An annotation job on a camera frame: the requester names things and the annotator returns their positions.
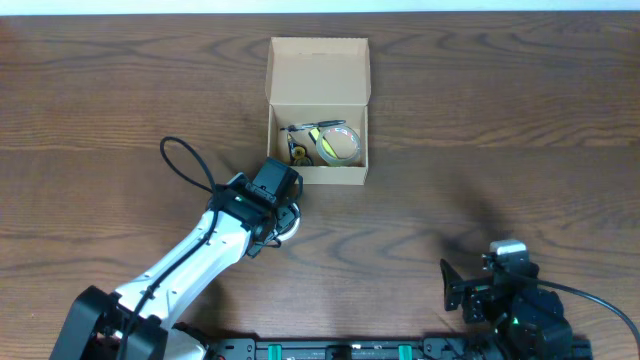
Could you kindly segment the white masking tape roll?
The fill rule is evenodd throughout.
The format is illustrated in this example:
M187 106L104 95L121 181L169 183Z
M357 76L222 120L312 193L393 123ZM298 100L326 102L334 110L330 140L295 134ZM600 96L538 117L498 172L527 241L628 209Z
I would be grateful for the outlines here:
M292 238L298 231L300 222L301 222L301 213L297 203L293 203L289 206L289 210L291 214L294 216L293 221L289 224L289 226L282 230L279 235L276 237L277 240L284 242Z

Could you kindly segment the yellow correction tape dispenser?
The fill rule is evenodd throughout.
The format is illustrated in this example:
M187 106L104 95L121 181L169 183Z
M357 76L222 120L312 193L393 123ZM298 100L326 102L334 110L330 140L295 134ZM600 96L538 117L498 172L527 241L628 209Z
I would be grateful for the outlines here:
M312 166L313 160L304 145L296 141L291 134L287 135L287 145L292 166Z

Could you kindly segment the clear tape roll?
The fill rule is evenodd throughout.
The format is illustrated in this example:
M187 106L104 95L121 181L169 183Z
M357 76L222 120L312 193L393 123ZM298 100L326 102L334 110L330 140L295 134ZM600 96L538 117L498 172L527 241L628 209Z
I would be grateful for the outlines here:
M318 155L329 166L351 166L359 160L361 155L361 140L359 135L350 127L337 125L323 128L320 131L320 138L325 138L337 154L336 159L325 157L322 153L318 153L321 145L318 144L316 146Z

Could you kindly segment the yellow highlighter with dark cap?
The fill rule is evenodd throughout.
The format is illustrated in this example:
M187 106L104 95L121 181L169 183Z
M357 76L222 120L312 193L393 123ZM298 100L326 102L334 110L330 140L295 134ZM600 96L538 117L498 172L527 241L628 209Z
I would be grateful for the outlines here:
M325 157L336 159L337 154L330 143L325 138L320 138L320 129L312 128L308 131L308 136L311 139L312 143L317 146L321 145L321 149L318 153L322 153Z

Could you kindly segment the black gel pen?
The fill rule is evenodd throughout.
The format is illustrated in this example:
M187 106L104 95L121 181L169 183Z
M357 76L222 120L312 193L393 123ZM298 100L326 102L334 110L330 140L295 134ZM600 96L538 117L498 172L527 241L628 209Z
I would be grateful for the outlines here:
M304 130L313 129L313 128L337 126L345 123L346 123L346 120L326 120L326 121L311 122L311 123L293 124L293 125L288 125L286 127L280 128L280 131L298 132L298 131L304 131Z

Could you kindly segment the cardboard box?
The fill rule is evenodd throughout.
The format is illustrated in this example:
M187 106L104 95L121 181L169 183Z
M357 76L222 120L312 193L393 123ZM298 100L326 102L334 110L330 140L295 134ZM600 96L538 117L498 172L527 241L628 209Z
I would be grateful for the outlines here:
M368 105L371 95L366 38L273 37L265 83L269 120L267 155L290 163L287 135L304 145L312 166L295 168L306 184L362 185L369 168ZM346 120L361 140L351 166L329 166L320 158L308 130L280 131L293 124Z

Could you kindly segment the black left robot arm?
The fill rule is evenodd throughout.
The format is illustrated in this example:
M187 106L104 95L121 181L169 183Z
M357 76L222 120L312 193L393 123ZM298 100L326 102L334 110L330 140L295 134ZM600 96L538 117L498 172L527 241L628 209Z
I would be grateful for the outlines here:
M196 227L160 261L111 293L90 286L74 300L52 358L204 358L204 344L175 330L178 318L226 268L296 233L302 186L288 167L214 186Z

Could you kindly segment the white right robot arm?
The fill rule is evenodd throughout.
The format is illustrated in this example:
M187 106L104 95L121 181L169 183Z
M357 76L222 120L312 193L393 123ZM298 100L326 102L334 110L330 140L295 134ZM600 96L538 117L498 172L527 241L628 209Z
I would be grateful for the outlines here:
M467 340L466 359L568 359L573 330L559 295L535 284L532 263L512 269L487 259L488 277L465 280L446 260L440 261L444 308L462 310L467 324L488 323L490 331Z

